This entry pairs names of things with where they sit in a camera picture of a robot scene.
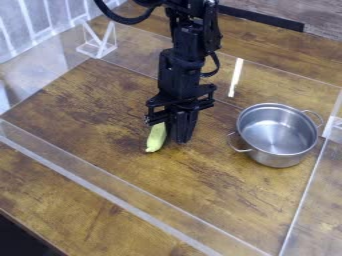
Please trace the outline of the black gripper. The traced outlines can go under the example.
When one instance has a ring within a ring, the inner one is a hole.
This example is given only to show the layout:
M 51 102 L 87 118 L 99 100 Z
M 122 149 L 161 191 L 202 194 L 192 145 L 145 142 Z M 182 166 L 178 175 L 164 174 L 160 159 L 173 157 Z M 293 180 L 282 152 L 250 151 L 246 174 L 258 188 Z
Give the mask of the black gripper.
M 146 123 L 153 126 L 169 122 L 169 136 L 174 142 L 188 143 L 193 137 L 200 111 L 214 106 L 214 84 L 201 85 L 205 59 L 188 60 L 166 49 L 160 55 L 158 94 L 146 102 Z

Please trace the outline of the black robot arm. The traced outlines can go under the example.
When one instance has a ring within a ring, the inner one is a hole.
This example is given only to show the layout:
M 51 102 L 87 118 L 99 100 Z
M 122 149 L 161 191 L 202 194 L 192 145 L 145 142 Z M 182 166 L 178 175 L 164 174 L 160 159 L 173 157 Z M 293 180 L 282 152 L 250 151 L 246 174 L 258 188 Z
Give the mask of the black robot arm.
M 214 84 L 201 79 L 221 68 L 218 0 L 134 0 L 145 7 L 166 6 L 173 47 L 160 55 L 158 94 L 146 102 L 149 125 L 166 123 L 168 136 L 180 144 L 193 137 L 200 112 L 214 106 Z

